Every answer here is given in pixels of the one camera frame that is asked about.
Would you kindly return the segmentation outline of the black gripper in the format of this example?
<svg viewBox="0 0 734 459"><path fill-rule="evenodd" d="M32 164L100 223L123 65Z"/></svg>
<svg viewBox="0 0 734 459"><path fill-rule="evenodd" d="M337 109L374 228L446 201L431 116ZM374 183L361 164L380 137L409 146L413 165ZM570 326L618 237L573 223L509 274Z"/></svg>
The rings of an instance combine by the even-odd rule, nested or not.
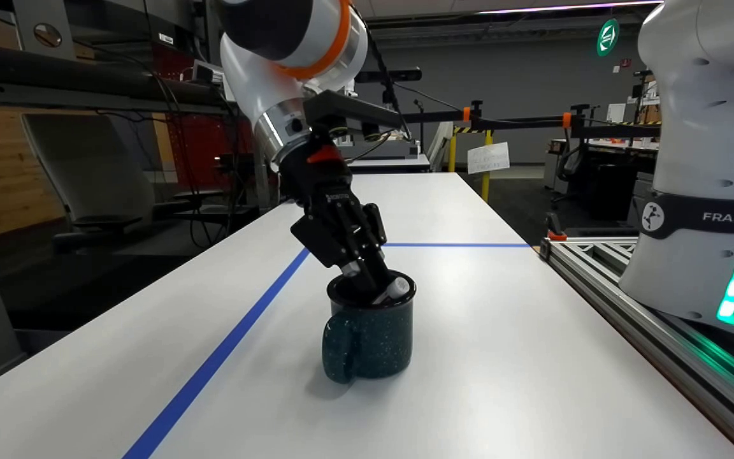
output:
<svg viewBox="0 0 734 459"><path fill-rule="evenodd" d="M327 137L309 136L279 151L278 170L283 195L302 210L290 228L295 241L321 266L339 266L344 278L361 275L366 297L385 293L392 274L383 256L380 211L353 196L341 151Z"/></svg>

